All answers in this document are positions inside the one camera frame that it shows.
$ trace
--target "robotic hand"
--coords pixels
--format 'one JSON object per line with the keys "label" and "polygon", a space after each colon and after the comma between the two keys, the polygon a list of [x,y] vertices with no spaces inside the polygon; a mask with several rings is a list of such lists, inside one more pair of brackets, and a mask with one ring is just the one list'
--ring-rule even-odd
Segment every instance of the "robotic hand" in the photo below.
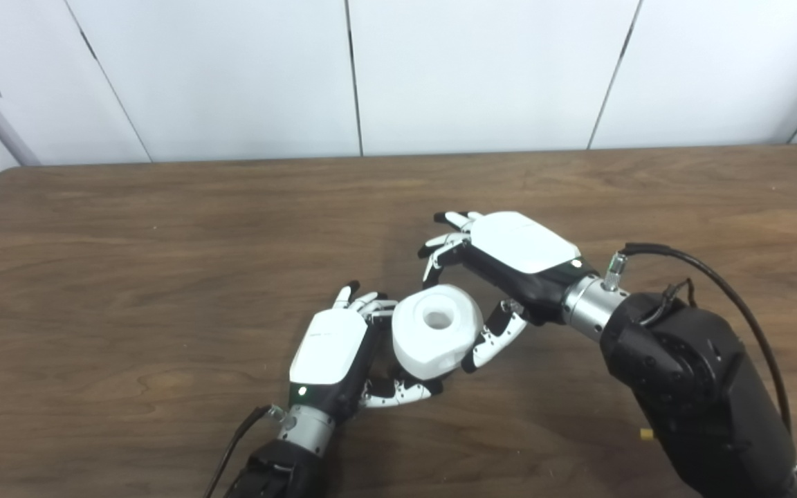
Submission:
{"label": "robotic hand", "polygon": [[[509,296],[462,363],[474,371],[534,325],[567,324],[596,341],[608,372],[632,389],[679,476],[705,498],[797,498],[788,404],[775,360],[755,318],[714,271],[683,252],[627,245],[604,279],[578,247],[518,212],[444,212],[459,232],[424,243],[423,286],[462,264]],[[639,253],[683,259],[734,300],[771,365],[783,418],[740,339],[724,318],[693,303],[690,280],[664,293],[619,288],[626,259]],[[689,303],[676,299],[690,284]]]}
{"label": "robotic hand", "polygon": [[282,423],[274,441],[252,453],[228,498],[313,498],[326,479],[322,457],[334,430],[355,415],[370,384],[377,343],[396,302],[380,293],[353,300],[358,282],[339,291],[332,308],[313,316],[291,363],[288,410],[262,407],[239,426],[205,497],[211,496],[238,439],[265,414]]}

